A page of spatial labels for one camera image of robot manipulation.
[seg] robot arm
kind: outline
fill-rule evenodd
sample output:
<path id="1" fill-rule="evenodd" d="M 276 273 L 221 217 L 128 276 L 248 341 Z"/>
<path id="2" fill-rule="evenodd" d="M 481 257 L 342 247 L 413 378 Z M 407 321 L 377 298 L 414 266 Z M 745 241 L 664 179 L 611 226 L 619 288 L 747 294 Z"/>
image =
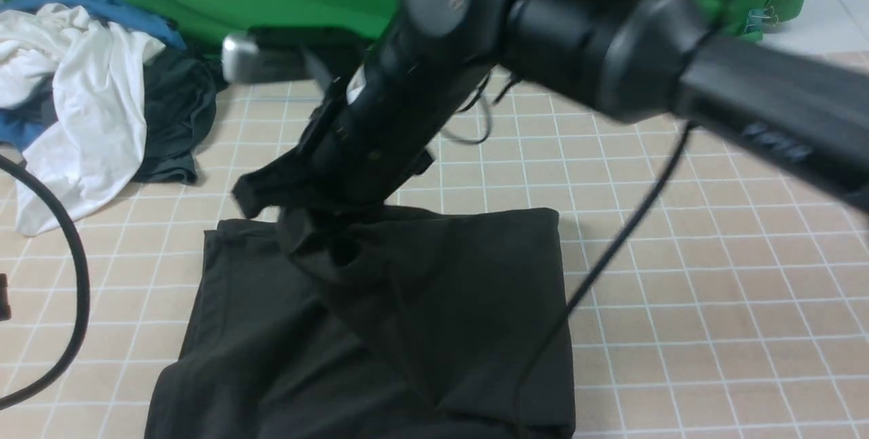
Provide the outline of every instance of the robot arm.
<path id="1" fill-rule="evenodd" d="M 246 216 L 382 203 L 497 64 L 619 123 L 671 111 L 869 212 L 869 78 L 719 36 L 695 0 L 400 0 L 364 55 L 345 31 L 283 32 L 224 43 L 228 80 L 302 64 L 325 96 L 294 151 L 236 185 Z"/>

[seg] tiled floor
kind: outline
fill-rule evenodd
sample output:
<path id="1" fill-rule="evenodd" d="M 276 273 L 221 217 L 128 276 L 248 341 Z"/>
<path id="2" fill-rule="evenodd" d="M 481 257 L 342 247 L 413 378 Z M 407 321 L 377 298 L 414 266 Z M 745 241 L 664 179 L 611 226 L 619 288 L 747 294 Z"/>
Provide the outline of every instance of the tiled floor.
<path id="1" fill-rule="evenodd" d="M 867 55 L 835 60 L 869 70 Z M 291 148 L 317 96 L 308 83 L 224 93 L 198 155 L 200 186 L 130 186 L 80 223 L 94 287 L 87 343 L 59 383 L 0 413 L 0 437 L 142 436 L 196 293 L 202 231 L 238 216 L 233 181 Z M 481 120 L 462 115 L 450 128 L 476 135 Z M 496 107 L 494 138 L 479 148 L 435 142 L 440 161 L 395 201 L 453 213 L 561 210 L 575 287 L 675 135 L 666 119 L 613 126 L 519 86 Z M 577 436 L 869 439 L 867 220 L 711 136 L 689 151 L 572 319 Z M 61 235 L 12 232 L 12 191 L 0 176 L 0 269 L 15 312 L 0 324 L 3 393 L 55 362 L 74 303 Z"/>

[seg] beige floor tile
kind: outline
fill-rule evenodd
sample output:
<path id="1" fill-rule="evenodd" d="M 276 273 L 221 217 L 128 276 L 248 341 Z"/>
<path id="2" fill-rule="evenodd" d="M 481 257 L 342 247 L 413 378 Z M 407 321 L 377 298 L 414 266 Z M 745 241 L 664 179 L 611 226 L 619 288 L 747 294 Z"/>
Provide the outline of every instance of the beige floor tile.
<path id="1" fill-rule="evenodd" d="M 679 427 L 676 408 L 666 387 L 630 387 L 618 390 L 618 401 L 630 429 L 671 429 Z"/>
<path id="2" fill-rule="evenodd" d="M 677 386 L 673 394 L 685 427 L 721 427 L 735 423 L 723 386 Z"/>
<path id="3" fill-rule="evenodd" d="M 664 345 L 661 353 L 673 383 L 721 380 L 713 347 L 708 344 Z"/>

